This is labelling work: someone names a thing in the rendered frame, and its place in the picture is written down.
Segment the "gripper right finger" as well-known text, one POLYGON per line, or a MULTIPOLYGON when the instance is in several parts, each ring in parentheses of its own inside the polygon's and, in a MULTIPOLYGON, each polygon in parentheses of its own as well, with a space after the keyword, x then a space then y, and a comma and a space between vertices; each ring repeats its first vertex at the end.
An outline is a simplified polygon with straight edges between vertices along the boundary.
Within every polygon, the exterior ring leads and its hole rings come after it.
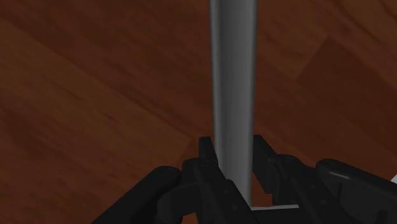
POLYGON ((253 138, 253 173, 278 224, 397 224, 397 184, 335 159, 315 167, 253 138))

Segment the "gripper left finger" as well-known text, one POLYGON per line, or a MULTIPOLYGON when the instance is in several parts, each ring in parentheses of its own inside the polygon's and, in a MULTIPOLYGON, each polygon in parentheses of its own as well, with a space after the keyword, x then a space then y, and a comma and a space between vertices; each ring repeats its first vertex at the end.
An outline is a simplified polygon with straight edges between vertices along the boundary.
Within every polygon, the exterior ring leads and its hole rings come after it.
POLYGON ((234 183, 218 167, 210 137, 198 140, 199 156, 182 168, 153 169, 92 224, 259 224, 234 183))

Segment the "grey cylindrical rod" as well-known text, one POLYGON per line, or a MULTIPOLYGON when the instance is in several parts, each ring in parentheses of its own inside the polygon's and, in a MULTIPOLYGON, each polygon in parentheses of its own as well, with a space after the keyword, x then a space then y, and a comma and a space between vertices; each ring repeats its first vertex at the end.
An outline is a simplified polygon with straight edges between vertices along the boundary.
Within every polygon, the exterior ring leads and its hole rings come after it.
POLYGON ((209 0, 214 149, 251 203, 258 0, 209 0))

